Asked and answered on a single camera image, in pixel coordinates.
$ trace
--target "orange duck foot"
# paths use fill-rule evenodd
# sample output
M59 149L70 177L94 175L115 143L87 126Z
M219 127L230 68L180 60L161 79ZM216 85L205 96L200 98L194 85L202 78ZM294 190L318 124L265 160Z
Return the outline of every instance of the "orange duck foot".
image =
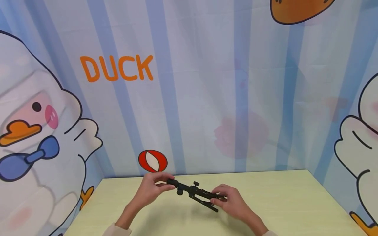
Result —
M95 189L95 187L91 186L91 187L88 188L88 190L86 192L81 190L80 198L83 200L83 202L80 206L80 210L83 209L84 205L88 202L88 199L92 196L94 189Z
M376 223L367 225L356 213L350 212L349 214L368 236L378 236L378 225Z

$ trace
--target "right hand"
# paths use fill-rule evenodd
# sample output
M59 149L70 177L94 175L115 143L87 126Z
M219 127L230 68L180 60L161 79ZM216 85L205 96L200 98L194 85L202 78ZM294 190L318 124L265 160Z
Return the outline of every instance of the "right hand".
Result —
M219 195L227 197L225 200L212 198L210 201L214 205L222 208L230 216L245 222L246 219L253 214L253 211L249 208L247 203L245 203L236 188L221 184L211 191L211 193L219 193Z

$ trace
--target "blue stripe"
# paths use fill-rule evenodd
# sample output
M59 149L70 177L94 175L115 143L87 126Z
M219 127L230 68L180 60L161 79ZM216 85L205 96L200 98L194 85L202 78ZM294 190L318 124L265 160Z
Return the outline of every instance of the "blue stripe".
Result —
M8 21L6 20L5 15L3 11L1 10L1 8L0 8L0 29L10 34L12 33L11 27L9 26Z
M298 76L298 63L301 55L304 25L290 26L288 50L286 55L285 78L283 82L282 120L278 144L291 150L293 142L294 95ZM290 153L276 152L276 170L286 170Z
M248 75L252 0L234 1L235 172L245 172L248 155Z
M297 82L296 82L296 90L301 91L301 93L297 93L296 101L304 101L307 94L305 94L306 90L305 87L309 84L306 81L305 76L303 75L302 71L298 69L297 73ZM293 124L293 158L298 160L298 163L294 166L295 169L305 169L306 168L306 152L305 152L305 145L304 142L306 140L304 134L304 123L303 123L303 107L294 106L293 107L293 115L295 123Z
M378 22L378 8L370 8L364 12L360 12L339 97L348 98L350 101L353 101L358 95L357 92L361 86L361 81L363 80L366 67L378 38L378 24L375 24L375 22ZM346 109L340 109L338 120L331 124L328 131L322 155L314 172L314 177L321 184L324 183L331 159L334 156L333 146L336 140L340 138L340 123L344 117L349 115L351 108L352 103L350 102L347 104Z
M146 0L146 6L176 174L186 174L164 3L163 0Z
M60 78L63 88L69 89L78 97L83 108L83 116L92 118L92 114L89 110L88 104L85 101L83 92L80 89L74 70L70 64L70 60L68 59L68 55L64 50L62 41L59 38L58 32L44 1L25 1L25 4L56 68L57 76ZM95 155L100 157L97 159L104 173L108 174L106 177L114 177L115 173L105 147L103 146L97 150Z
M94 27L96 28L97 36L100 41L102 48L102 53L104 54L104 60L106 61L106 66L111 76L111 64L109 56L113 56L114 60L118 62L119 55L114 41L114 36L112 28L110 26L108 13L106 11L106 6L103 0L87 0L89 11L91 12ZM127 87L125 86L125 81L123 79L118 79L112 82L116 97L118 100L119 107L121 108L121 113L123 120L125 122L127 132L130 137L130 142L133 147L135 159L138 163L139 154L144 151L143 143L139 134L138 126L136 123L133 108L131 106L131 101ZM138 165L139 172L141 175L147 173L140 165Z

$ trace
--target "pink cheek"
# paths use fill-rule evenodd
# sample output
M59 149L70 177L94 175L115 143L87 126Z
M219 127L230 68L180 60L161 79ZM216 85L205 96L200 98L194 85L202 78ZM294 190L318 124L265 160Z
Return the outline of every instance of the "pink cheek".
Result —
M48 124L48 126L50 126L50 128L52 128L53 130L58 128L58 125L59 125L58 114L56 113L55 109L51 105L46 106L45 119L46 119L46 123Z
M373 110L378 113L378 102L373 103Z
M10 231L14 231L20 228L31 217L31 214L32 214L31 208L29 207L22 208L11 218L8 225L8 229Z

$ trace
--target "light yellow tabletop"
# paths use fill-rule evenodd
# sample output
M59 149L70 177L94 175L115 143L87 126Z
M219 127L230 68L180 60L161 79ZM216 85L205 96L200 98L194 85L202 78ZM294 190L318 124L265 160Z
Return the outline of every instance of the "light yellow tabletop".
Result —
M239 190L278 236L365 236L307 170L176 176L211 191L221 183ZM64 236L101 236L132 199L141 177L103 179ZM134 219L131 236L253 235L241 222L175 190L163 193Z

